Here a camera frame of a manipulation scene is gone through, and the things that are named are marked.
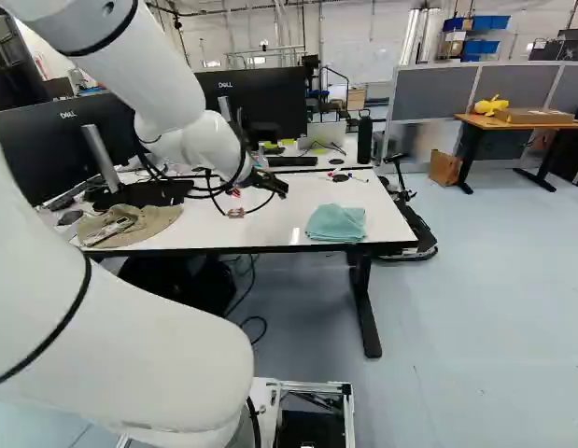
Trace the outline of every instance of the teal towel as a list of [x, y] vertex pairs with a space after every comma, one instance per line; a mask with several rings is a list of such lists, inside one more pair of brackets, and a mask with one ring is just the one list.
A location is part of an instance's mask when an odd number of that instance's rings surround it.
[[305, 234], [312, 240], [356, 243], [367, 236], [365, 209], [343, 208], [325, 203], [317, 208], [307, 222]]

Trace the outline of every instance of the white desk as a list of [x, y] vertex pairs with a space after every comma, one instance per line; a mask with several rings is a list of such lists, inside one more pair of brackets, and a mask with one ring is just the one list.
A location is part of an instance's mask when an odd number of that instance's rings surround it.
[[[312, 170], [333, 170], [335, 168], [341, 169], [355, 169], [359, 170], [362, 168], [373, 168], [374, 166], [371, 163], [357, 163], [357, 135], [356, 134], [347, 134], [345, 136], [345, 142], [341, 146], [341, 149], [346, 153], [346, 156], [341, 154], [338, 151], [333, 149], [326, 149], [326, 148], [314, 148], [309, 150], [305, 156], [314, 156], [317, 157], [317, 165], [316, 166], [277, 166], [275, 168], [270, 168], [270, 171], [274, 173], [295, 173], [300, 171], [312, 171]], [[285, 147], [285, 152], [283, 152], [280, 156], [281, 157], [296, 157], [301, 156], [307, 147], [299, 147], [298, 143], [294, 145], [289, 145]], [[345, 161], [342, 165], [332, 165], [330, 163], [331, 159], [342, 159]]]
[[[277, 175], [289, 184], [287, 198], [281, 200], [275, 196], [261, 210], [243, 218], [223, 216], [210, 199], [188, 199], [183, 203], [182, 215], [170, 227], [146, 241], [121, 248], [83, 250], [91, 257], [344, 251], [350, 266], [364, 353], [367, 357], [378, 358], [382, 356], [382, 345], [368, 296], [372, 254], [415, 247], [417, 239], [374, 170], [358, 170], [355, 174], [369, 182], [350, 179], [334, 183], [324, 172]], [[121, 177], [127, 182], [137, 179], [135, 174]], [[203, 179], [194, 180], [197, 185], [204, 185]], [[212, 186], [218, 185], [219, 180], [212, 179], [212, 182]], [[270, 194], [251, 188], [242, 190], [240, 198], [222, 193], [217, 200], [223, 210], [238, 207], [250, 210]], [[304, 232], [307, 221], [324, 203], [364, 208], [367, 237], [355, 244], [309, 239]], [[89, 209], [91, 205], [79, 203], [76, 207]], [[71, 243], [78, 245], [77, 238]]]

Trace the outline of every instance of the yellow toy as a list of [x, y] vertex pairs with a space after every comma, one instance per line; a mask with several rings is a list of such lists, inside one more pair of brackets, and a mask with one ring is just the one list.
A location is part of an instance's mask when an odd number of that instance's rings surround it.
[[476, 114], [485, 115], [486, 117], [492, 117], [495, 110], [506, 109], [509, 106], [508, 100], [499, 100], [499, 95], [494, 96], [490, 101], [482, 100], [475, 103], [473, 111]]

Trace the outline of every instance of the cloth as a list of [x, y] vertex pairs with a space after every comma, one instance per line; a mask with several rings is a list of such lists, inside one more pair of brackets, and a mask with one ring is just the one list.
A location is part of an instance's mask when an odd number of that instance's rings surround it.
[[365, 209], [325, 203], [307, 221], [305, 234], [312, 240], [356, 243], [367, 236]]
[[154, 236], [180, 217], [183, 209], [180, 205], [171, 207], [156, 207], [147, 205], [141, 209], [132, 205], [118, 204], [113, 205], [99, 217], [83, 217], [77, 224], [77, 235], [79, 241], [85, 240], [90, 233], [99, 231], [105, 225], [116, 221], [120, 217], [129, 217], [136, 219], [136, 222], [129, 229], [98, 243], [94, 247], [107, 249], [114, 247], [123, 247], [139, 243]]

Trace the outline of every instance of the orange desk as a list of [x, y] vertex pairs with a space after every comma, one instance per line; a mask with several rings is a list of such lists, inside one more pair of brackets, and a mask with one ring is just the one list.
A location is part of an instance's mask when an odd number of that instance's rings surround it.
[[[472, 188], [467, 185], [467, 175], [472, 167], [473, 161], [477, 154], [477, 149], [479, 148], [479, 141], [481, 140], [484, 132], [487, 131], [527, 131], [533, 129], [565, 129], [565, 130], [578, 130], [578, 120], [573, 123], [560, 123], [560, 124], [512, 124], [502, 121], [500, 119], [495, 119], [493, 117], [485, 117], [483, 115], [475, 114], [455, 114], [456, 119], [460, 119], [464, 123], [470, 125], [473, 132], [470, 136], [470, 144], [468, 144], [465, 154], [463, 155], [463, 163], [461, 164], [460, 171], [458, 173], [458, 183], [457, 185], [467, 194], [473, 194]], [[554, 158], [556, 147], [558, 143], [559, 133], [555, 137], [554, 141], [546, 151], [543, 157], [542, 164], [538, 170], [538, 174], [529, 173], [521, 168], [514, 168], [516, 173], [526, 177], [527, 179], [535, 182], [543, 189], [547, 189], [550, 192], [554, 192], [557, 189], [548, 183], [545, 178], [548, 174], [548, 169], [552, 159]]]

